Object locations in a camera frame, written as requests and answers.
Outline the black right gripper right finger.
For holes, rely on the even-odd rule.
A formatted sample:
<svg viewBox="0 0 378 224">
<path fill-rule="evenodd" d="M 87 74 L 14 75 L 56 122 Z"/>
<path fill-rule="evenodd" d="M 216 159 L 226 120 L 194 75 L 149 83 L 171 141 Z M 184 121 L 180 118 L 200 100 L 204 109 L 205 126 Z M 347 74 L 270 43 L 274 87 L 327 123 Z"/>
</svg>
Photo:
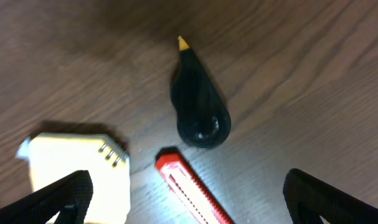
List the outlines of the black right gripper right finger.
<svg viewBox="0 0 378 224">
<path fill-rule="evenodd" d="M 378 223 L 378 208 L 299 169 L 287 173 L 283 195 L 294 224 Z"/>
</svg>

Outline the red utility knife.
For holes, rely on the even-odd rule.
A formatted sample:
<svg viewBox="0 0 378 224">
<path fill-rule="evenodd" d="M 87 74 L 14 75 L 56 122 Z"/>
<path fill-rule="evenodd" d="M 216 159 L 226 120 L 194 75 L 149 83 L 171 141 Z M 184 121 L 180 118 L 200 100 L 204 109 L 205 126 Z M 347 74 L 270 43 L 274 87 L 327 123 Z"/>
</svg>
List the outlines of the red utility knife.
<svg viewBox="0 0 378 224">
<path fill-rule="evenodd" d="M 155 168 L 198 223 L 234 223 L 178 148 L 162 148 L 156 155 Z"/>
</svg>

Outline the yellow sticky note pad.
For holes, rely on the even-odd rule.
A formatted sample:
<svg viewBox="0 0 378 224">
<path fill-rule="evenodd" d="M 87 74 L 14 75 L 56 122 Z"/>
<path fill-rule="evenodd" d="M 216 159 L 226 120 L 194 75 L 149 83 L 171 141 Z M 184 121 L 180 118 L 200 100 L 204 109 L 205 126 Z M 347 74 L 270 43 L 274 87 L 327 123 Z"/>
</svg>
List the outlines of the yellow sticky note pad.
<svg viewBox="0 0 378 224">
<path fill-rule="evenodd" d="M 124 223 L 130 204 L 130 158 L 106 134 L 40 133 L 20 145 L 16 158 L 29 163 L 33 191 L 76 170 L 86 170 L 93 196 L 85 223 Z"/>
</svg>

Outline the black teardrop tape measure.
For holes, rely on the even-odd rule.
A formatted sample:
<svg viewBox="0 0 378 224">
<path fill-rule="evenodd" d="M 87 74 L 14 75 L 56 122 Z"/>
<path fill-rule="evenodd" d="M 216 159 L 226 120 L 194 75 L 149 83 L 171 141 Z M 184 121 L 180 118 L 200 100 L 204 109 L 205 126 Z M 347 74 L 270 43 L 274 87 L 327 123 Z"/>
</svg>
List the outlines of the black teardrop tape measure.
<svg viewBox="0 0 378 224">
<path fill-rule="evenodd" d="M 184 143 L 200 150 L 221 145 L 229 136 L 231 118 L 221 94 L 195 51 L 177 38 L 179 63 L 170 82 L 177 131 Z"/>
</svg>

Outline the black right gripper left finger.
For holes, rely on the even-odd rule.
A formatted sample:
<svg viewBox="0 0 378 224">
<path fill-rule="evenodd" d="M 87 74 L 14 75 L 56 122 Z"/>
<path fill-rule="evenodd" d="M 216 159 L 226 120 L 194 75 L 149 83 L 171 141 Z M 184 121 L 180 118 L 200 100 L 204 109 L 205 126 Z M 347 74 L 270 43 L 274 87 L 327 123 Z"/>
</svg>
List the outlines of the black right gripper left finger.
<svg viewBox="0 0 378 224">
<path fill-rule="evenodd" d="M 84 222 L 92 200 L 93 184 L 87 170 L 64 178 L 0 209 L 0 223 Z"/>
</svg>

